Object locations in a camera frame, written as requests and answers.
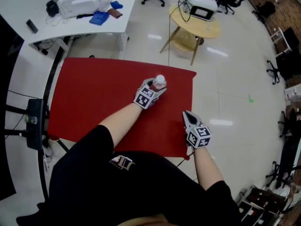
green mark on floor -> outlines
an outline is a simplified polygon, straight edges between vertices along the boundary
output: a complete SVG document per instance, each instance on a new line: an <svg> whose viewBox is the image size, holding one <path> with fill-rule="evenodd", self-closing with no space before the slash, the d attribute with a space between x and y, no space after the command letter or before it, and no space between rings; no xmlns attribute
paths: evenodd
<svg viewBox="0 0 301 226"><path fill-rule="evenodd" d="M251 95L249 94L249 102L254 103L254 101L251 99Z"/></svg>

brick wall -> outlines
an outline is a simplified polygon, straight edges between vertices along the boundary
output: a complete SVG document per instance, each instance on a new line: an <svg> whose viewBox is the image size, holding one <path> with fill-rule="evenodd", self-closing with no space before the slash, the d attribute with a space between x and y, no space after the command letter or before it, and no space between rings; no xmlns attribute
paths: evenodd
<svg viewBox="0 0 301 226"><path fill-rule="evenodd" d="M297 0L251 0L253 5L262 5L266 1L271 1L276 7L276 12L268 17L266 25L270 33L273 33L274 28L280 27L283 31L292 27L299 41L301 42L301 4Z"/></svg>

black t-shirt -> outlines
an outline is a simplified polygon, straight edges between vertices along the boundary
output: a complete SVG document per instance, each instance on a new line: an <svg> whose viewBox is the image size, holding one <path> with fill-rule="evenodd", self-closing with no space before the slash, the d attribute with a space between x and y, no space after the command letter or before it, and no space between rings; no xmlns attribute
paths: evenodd
<svg viewBox="0 0 301 226"><path fill-rule="evenodd" d="M118 155L133 161L129 170L109 162ZM44 224L115 226L160 213L180 226L240 224L223 181L205 191L157 154L113 153L110 132L97 126L54 166L49 199L36 216Z"/></svg>

round wooden table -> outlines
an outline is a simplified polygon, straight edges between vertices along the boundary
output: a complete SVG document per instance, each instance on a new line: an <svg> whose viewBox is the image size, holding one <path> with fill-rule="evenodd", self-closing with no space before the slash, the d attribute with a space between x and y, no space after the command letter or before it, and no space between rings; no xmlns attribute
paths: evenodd
<svg viewBox="0 0 301 226"><path fill-rule="evenodd" d="M166 48L166 46L172 42L176 48L182 51L193 51L191 65L197 54L197 50L200 44L204 42L204 39L213 39L220 35L220 24L213 18L211 22L191 16L188 22L189 14L185 13L182 8L178 8L176 5L172 5L169 8L169 14L171 19L178 25L175 31L171 34L160 53Z"/></svg>

red cloth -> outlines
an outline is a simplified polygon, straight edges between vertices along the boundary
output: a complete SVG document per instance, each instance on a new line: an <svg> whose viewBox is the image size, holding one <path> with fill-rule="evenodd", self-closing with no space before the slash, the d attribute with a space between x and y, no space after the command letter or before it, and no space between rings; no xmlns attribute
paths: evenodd
<svg viewBox="0 0 301 226"><path fill-rule="evenodd" d="M51 105L50 138L79 141L104 118L131 103L143 80L158 74L165 76L167 92L141 113L115 150L185 157L182 111L191 111L192 79L196 73L162 65L99 58L65 59Z"/></svg>

